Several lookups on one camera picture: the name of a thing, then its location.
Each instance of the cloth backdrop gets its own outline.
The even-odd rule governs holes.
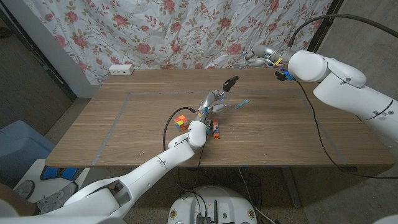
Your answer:
[[[24,0],[92,85],[112,64],[135,69],[231,68],[253,46],[286,48],[332,0]],[[322,21],[302,29],[306,49]]]

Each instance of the wooden table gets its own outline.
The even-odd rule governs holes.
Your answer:
[[[209,91],[239,75],[230,103],[250,103],[212,114],[218,140],[208,137],[202,167],[332,166],[320,145],[309,104],[296,82],[280,82],[274,69],[136,70],[110,76],[46,159],[51,167],[138,166],[161,153],[169,116],[197,108]],[[323,142],[337,164],[395,163],[373,133],[352,114],[334,109],[302,82],[315,107]],[[194,114],[181,111],[192,120]],[[181,134],[171,122],[166,144]],[[196,167],[200,149],[182,167]]]

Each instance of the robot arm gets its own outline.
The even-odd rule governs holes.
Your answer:
[[[313,91],[319,100],[355,114],[368,126],[398,142],[398,102],[366,86],[366,77],[358,69],[305,50],[294,52],[265,45],[256,46],[244,55],[258,58],[250,63],[252,59],[245,57],[244,63],[234,67],[253,66],[263,60],[269,65],[287,64],[291,75],[320,83]]]
[[[206,143],[209,110],[219,112],[226,105],[229,90],[239,77],[227,80],[223,91],[215,90],[203,99],[198,107],[195,119],[190,123],[188,132],[177,136],[168,144],[168,150],[153,157],[132,172],[110,179],[94,182],[72,195],[62,208],[46,213],[43,216],[76,217],[110,216],[123,218],[137,199],[151,188],[160,178],[175,166],[187,161],[195,153],[196,148]],[[109,186],[118,186],[118,193],[112,194]]]

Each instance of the rubik's cube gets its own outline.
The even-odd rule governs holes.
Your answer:
[[[180,131],[184,131],[184,130],[188,129],[188,126],[189,126],[189,121],[184,115],[181,115],[178,118],[175,118],[174,123],[175,123],[175,126]]]

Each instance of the power strip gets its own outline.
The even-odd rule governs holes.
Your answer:
[[[133,71],[132,65],[112,65],[109,68],[111,75],[131,75]]]

